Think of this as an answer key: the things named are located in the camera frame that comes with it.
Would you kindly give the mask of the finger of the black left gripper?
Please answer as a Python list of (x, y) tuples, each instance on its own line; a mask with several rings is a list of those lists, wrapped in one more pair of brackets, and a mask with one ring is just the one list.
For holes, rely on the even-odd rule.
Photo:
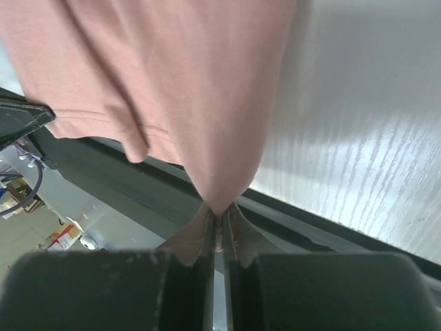
[(17, 94), (1, 95), (1, 150), (54, 121), (52, 109)]

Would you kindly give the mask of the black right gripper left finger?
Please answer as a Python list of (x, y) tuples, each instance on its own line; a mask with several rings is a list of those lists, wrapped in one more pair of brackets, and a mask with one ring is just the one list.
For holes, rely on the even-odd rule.
[(2, 330), (211, 330), (214, 214), (154, 250), (33, 252), (1, 286)]

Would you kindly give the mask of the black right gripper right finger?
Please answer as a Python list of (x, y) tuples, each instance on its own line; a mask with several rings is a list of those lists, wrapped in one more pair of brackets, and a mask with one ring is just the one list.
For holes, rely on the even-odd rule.
[(417, 266), (395, 253), (289, 254), (236, 204), (221, 217), (230, 330), (439, 330)]

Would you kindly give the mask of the pink t shirt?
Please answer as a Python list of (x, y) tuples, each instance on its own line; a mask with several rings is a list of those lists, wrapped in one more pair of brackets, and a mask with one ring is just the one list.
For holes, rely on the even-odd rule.
[(295, 1), (2, 1), (1, 41), (60, 138), (182, 165), (224, 212), (252, 182)]

